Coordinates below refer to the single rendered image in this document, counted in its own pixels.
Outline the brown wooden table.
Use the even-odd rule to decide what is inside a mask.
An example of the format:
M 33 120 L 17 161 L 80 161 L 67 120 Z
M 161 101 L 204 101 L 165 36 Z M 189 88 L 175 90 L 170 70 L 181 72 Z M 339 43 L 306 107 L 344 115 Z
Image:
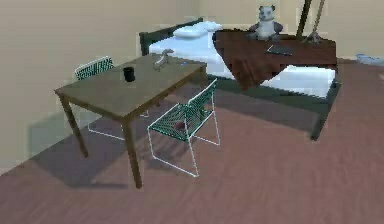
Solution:
M 55 90 L 83 156 L 88 155 L 88 150 L 73 115 L 72 105 L 108 117 L 122 125 L 137 188 L 142 187 L 142 179 L 132 135 L 132 120 L 192 78 L 199 77 L 202 83 L 207 82 L 206 64 L 203 62 L 171 57 L 157 71 L 153 69 L 153 62 L 157 59 L 157 55 L 148 54 Z M 133 82 L 127 82 L 124 78 L 123 69 L 126 67 L 133 67 L 135 70 Z

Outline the pale blue cloth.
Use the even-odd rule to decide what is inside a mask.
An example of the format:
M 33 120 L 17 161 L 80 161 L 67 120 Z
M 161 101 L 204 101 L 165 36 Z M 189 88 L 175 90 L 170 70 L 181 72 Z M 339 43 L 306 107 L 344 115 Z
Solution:
M 356 55 L 356 59 L 359 63 L 362 63 L 362 64 L 384 66 L 383 58 L 371 57 L 369 55 L 359 53 Z

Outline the grey panda plush toy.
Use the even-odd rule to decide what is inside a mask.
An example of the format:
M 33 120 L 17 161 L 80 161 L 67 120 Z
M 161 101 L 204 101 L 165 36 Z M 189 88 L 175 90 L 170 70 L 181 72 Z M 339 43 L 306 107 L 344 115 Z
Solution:
M 260 6 L 259 22 L 251 26 L 249 30 L 251 31 L 250 39 L 277 41 L 283 25 L 275 21 L 275 6 Z

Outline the grey animal figurine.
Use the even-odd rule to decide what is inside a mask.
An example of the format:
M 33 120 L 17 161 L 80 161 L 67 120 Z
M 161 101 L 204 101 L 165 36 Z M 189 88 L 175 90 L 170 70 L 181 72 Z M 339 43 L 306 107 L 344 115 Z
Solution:
M 172 49 L 163 50 L 160 58 L 153 64 L 153 69 L 159 71 L 164 64 L 167 64 L 170 53 L 173 53 Z

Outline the black cup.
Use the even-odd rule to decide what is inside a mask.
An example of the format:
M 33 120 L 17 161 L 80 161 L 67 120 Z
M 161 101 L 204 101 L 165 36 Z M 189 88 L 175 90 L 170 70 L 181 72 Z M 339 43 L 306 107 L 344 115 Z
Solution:
M 123 69 L 124 78 L 127 82 L 133 82 L 135 80 L 135 70 L 133 67 L 126 67 Z

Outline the dark red blanket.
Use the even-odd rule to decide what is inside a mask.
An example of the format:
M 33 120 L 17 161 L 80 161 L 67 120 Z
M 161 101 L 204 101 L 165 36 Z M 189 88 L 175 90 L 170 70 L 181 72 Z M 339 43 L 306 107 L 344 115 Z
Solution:
M 247 90 L 280 73 L 286 66 L 314 66 L 337 69 L 336 42 L 304 43 L 294 35 L 282 34 L 278 41 L 252 40 L 242 30 L 216 31 L 213 45 L 239 86 Z M 273 44 L 290 47 L 292 56 L 267 53 Z

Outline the dark framed bed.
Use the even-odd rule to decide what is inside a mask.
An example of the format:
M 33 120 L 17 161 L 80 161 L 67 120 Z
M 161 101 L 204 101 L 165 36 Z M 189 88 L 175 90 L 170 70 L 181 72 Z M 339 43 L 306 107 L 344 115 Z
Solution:
M 207 64 L 206 77 L 218 79 L 218 88 L 224 91 L 259 98 L 314 112 L 318 115 L 310 138 L 317 140 L 341 87 L 333 69 L 289 65 L 275 77 L 243 91 L 219 54 L 213 48 L 212 34 L 199 38 L 177 38 L 173 32 L 184 26 L 204 22 L 198 18 L 153 32 L 139 34 L 141 53 L 162 53 L 170 48 L 175 57 Z

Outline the white pillow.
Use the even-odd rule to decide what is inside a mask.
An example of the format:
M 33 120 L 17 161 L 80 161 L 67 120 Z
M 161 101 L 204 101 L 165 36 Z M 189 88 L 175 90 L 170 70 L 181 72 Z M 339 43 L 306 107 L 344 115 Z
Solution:
M 209 32 L 215 32 L 222 29 L 222 25 L 213 21 L 204 21 L 192 26 L 184 26 L 176 29 L 173 35 L 177 38 L 199 38 Z

